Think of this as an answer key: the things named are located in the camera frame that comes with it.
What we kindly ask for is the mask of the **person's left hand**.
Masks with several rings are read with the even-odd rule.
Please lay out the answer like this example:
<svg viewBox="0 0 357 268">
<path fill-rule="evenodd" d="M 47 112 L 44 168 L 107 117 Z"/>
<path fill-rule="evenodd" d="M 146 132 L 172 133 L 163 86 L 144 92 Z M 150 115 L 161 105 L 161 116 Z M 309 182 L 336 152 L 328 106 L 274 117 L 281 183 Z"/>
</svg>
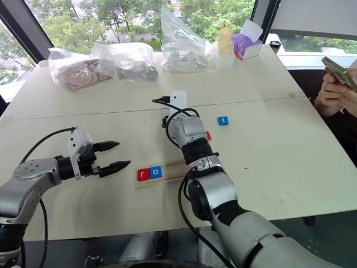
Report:
<svg viewBox="0 0 357 268">
<path fill-rule="evenodd" d="M 356 92 L 352 91 L 351 89 L 347 89 L 344 93 L 344 98 L 341 101 L 343 102 L 344 108 L 354 117 L 357 117 Z"/>
</svg>

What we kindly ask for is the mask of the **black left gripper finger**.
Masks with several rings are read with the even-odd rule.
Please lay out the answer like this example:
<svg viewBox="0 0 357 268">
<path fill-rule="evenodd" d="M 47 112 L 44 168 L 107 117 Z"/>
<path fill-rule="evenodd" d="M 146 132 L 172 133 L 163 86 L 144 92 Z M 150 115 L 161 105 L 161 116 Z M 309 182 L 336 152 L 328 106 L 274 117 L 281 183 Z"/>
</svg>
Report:
<svg viewBox="0 0 357 268">
<path fill-rule="evenodd" d="M 94 152 L 104 152 L 113 149 L 116 146 L 119 146 L 120 143 L 117 141 L 104 141 L 93 144 Z"/>
<path fill-rule="evenodd" d="M 106 167 L 103 168 L 99 167 L 99 177 L 103 178 L 115 174 L 121 171 L 122 169 L 126 168 L 130 163 L 131 161 L 117 161 L 109 164 Z"/>
</svg>

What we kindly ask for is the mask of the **person's right hand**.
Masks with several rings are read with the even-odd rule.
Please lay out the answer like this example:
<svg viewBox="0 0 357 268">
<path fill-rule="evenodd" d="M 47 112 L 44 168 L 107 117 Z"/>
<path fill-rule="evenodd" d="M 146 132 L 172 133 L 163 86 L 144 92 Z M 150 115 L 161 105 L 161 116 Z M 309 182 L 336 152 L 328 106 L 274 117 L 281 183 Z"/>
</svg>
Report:
<svg viewBox="0 0 357 268">
<path fill-rule="evenodd" d="M 323 77 L 321 89 L 315 99 L 314 106 L 323 117 L 331 117 L 343 109 L 342 98 L 347 96 L 350 90 L 338 82 L 331 74 Z"/>
</svg>

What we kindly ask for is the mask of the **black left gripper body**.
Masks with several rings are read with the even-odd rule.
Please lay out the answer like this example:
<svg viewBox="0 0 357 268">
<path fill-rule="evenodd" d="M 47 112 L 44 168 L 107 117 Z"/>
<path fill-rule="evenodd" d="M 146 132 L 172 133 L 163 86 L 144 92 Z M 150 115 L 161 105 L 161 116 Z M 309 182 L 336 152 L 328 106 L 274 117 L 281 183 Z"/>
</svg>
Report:
<svg viewBox="0 0 357 268">
<path fill-rule="evenodd" d="M 97 157 L 95 152 L 100 149 L 99 144 L 94 144 L 92 149 L 85 156 L 79 156 L 79 169 L 81 176 L 98 175 L 100 167 L 96 165 Z"/>
</svg>

